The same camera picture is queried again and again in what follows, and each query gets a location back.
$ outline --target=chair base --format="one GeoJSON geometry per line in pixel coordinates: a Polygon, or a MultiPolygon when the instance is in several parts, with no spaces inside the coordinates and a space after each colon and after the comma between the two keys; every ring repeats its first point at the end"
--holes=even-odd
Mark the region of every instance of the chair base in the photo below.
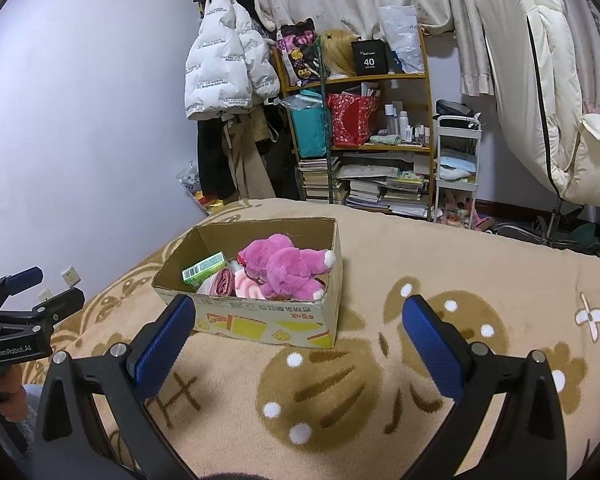
{"type": "Polygon", "coordinates": [[[557,233],[557,227],[560,222],[562,214],[560,209],[562,207],[563,200],[558,199],[554,210],[551,213],[551,220],[547,225],[546,221],[542,217],[538,217],[538,229],[526,229],[519,225],[503,222],[497,224],[493,231],[500,236],[507,238],[513,238],[515,240],[521,240],[523,242],[530,242],[536,245],[544,245],[554,249],[569,249],[571,251],[581,252],[582,247],[571,240],[565,238],[563,235],[557,233]]]}

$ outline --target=pink plush toy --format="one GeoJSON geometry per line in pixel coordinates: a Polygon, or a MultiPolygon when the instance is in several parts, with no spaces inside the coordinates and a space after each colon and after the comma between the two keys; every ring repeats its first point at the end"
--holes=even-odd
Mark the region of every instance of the pink plush toy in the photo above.
{"type": "Polygon", "coordinates": [[[258,280],[265,298],[315,301],[324,296],[324,285],[314,276],[329,272],[336,263],[333,251],[295,248],[285,235],[254,240],[238,253],[247,275],[258,280]]]}

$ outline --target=blanket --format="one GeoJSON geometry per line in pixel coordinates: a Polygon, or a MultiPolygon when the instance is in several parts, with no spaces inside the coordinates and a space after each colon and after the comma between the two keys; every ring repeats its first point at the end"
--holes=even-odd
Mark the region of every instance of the blanket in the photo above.
{"type": "MultiPolygon", "coordinates": [[[[198,476],[270,480],[400,478],[452,402],[440,397],[400,323],[422,294],[470,342],[526,356],[542,349],[564,415],[568,471],[600,441],[600,259],[353,210],[270,199],[232,204],[205,222],[330,216],[340,230],[344,282],[333,350],[271,346],[192,332],[147,408],[198,476]]],[[[151,278],[175,240],[93,298],[54,335],[74,358],[131,341],[164,303],[151,278]]],[[[43,382],[46,362],[29,364],[43,382]]],[[[462,470],[496,422],[494,400],[462,470]]],[[[116,452],[133,465],[108,406],[116,452]]]]}

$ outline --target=metal bolt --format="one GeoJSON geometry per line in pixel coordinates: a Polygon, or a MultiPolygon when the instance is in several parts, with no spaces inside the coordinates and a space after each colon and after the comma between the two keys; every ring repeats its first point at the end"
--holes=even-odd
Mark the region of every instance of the metal bolt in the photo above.
{"type": "Polygon", "coordinates": [[[59,365],[61,362],[63,362],[66,359],[66,352],[64,351],[59,351],[56,352],[56,355],[54,355],[54,362],[59,365]]]}
{"type": "Polygon", "coordinates": [[[113,357],[120,357],[121,355],[125,354],[126,345],[124,343],[116,343],[111,347],[111,350],[109,350],[109,352],[111,355],[113,355],[113,357]]]}
{"type": "Polygon", "coordinates": [[[536,363],[544,363],[546,361],[546,356],[539,350],[534,350],[533,352],[531,352],[531,358],[536,363]]]}
{"type": "Polygon", "coordinates": [[[476,355],[487,355],[489,353],[489,347],[484,343],[474,343],[471,345],[471,352],[476,355]]]}

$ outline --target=wall outlet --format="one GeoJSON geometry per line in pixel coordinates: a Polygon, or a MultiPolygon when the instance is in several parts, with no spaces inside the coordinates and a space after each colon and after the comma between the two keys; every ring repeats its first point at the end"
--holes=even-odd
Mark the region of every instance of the wall outlet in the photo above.
{"type": "Polygon", "coordinates": [[[40,292],[40,294],[38,294],[38,299],[40,300],[40,303],[45,303],[45,301],[49,301],[53,296],[54,295],[47,287],[45,290],[40,292]]]}
{"type": "Polygon", "coordinates": [[[65,272],[63,272],[62,278],[64,279],[66,284],[69,285],[69,288],[76,286],[78,283],[80,283],[81,280],[81,277],[78,276],[78,273],[75,272],[75,269],[73,267],[70,267],[65,272]]]}

